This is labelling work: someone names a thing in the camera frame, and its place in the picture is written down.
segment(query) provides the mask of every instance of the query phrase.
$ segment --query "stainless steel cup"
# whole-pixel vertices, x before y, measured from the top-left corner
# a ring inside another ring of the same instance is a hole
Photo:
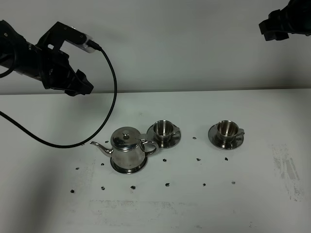
[[[237,136],[244,134],[244,129],[240,129],[231,120],[222,120],[217,124],[217,137],[223,142],[232,142]]]
[[[168,120],[159,120],[152,127],[155,133],[155,139],[159,142],[169,141],[174,134],[180,131],[180,129],[174,126]]]

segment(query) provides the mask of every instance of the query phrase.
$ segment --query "saucer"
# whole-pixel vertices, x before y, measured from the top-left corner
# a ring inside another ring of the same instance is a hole
[[[223,150],[232,150],[238,148],[240,145],[242,145],[244,141],[244,135],[237,136],[232,142],[224,142],[223,140],[220,140],[216,135],[217,135],[217,124],[213,125],[209,129],[208,138],[214,146]]]
[[[172,147],[176,146],[176,145],[179,143],[180,138],[181,138],[181,132],[180,132],[180,131],[177,132],[177,133],[175,133],[175,134],[171,137],[171,139],[170,139],[169,141],[167,141],[167,142],[160,142],[160,141],[158,141],[158,140],[154,137],[154,134],[155,134],[155,133],[154,133],[154,131],[152,130],[152,127],[153,127],[153,125],[150,126],[149,129],[148,129],[148,131],[147,131],[147,138],[148,138],[148,140],[152,140],[152,141],[157,142],[160,149],[172,148]]]
[[[144,161],[142,161],[142,163],[139,166],[137,166],[135,168],[132,168],[130,170],[122,168],[122,167],[119,167],[118,165],[115,164],[115,162],[112,160],[112,158],[110,158],[110,164],[111,164],[112,168],[115,169],[119,173],[122,173],[122,174],[132,174],[132,173],[135,173],[135,172],[138,172],[138,171],[142,170],[145,167],[146,163],[147,163],[147,159],[148,158],[146,156]]]

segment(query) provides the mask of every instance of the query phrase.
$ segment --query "teapot handle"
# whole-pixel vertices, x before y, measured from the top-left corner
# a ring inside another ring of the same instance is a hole
[[[159,150],[159,145],[154,141],[144,141],[142,144],[151,144],[155,147],[152,151],[144,151],[146,156],[156,153]]]

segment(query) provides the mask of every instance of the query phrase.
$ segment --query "white wall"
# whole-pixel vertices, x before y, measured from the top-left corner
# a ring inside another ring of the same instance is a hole
[[[1,0],[1,19],[29,42],[56,22],[94,37],[116,70],[120,91],[311,86],[311,38],[266,42],[258,24],[289,0]],[[112,77],[97,52],[69,44],[73,68],[95,92]],[[50,93],[15,72],[0,93]]]

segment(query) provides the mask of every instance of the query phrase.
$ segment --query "teapot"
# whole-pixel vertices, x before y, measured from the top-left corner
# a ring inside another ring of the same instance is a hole
[[[111,158],[112,167],[121,173],[134,173],[146,164],[147,156],[158,151],[158,144],[147,140],[146,134],[141,134],[132,127],[122,127],[113,132],[110,139],[112,148],[107,149],[97,142],[91,142],[106,156]],[[145,145],[154,147],[146,151]]]

